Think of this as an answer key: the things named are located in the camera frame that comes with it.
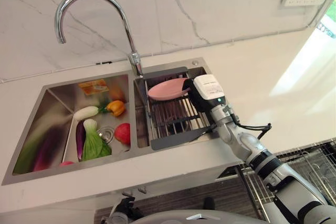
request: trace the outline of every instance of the dish rack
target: dish rack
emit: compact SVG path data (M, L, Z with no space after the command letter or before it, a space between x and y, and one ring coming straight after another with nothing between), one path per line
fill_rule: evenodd
M142 94L149 142L154 150L185 143L185 140L191 141L211 128L211 119L195 109L187 93L167 101L155 101L148 96L148 91L161 82L175 78L195 78L201 74L205 74L203 68L188 70L181 67L144 75L143 85L138 85L138 91Z
M336 138L301 149L278 153L277 157L312 183L331 205L336 206ZM256 214L261 219L270 222L270 215L273 213L269 212L265 206L273 202L274 194L266 188L251 168L245 164L238 167L246 182L250 199L255 204Z

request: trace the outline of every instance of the sink drain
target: sink drain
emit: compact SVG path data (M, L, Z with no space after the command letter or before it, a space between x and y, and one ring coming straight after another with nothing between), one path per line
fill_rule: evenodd
M98 135L103 139L107 144L110 143L114 136L114 128L112 127L102 127L97 130Z

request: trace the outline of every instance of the faucet handle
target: faucet handle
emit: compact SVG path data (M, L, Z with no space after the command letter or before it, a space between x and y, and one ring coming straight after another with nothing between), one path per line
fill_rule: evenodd
M133 52L128 55L128 58L131 62L133 72L138 76L143 76L142 67L141 67L141 60L140 55L138 52Z

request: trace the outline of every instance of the pink plate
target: pink plate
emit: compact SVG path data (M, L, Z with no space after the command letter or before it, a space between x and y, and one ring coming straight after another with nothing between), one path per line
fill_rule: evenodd
M166 101L184 95L189 89L182 90L187 78L177 78L155 85L148 91L148 96L154 100Z

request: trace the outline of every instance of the red tomato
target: red tomato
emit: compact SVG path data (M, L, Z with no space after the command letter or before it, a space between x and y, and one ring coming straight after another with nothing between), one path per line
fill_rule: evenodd
M114 131L114 137L123 144L131 144L131 129L129 123L120 124Z

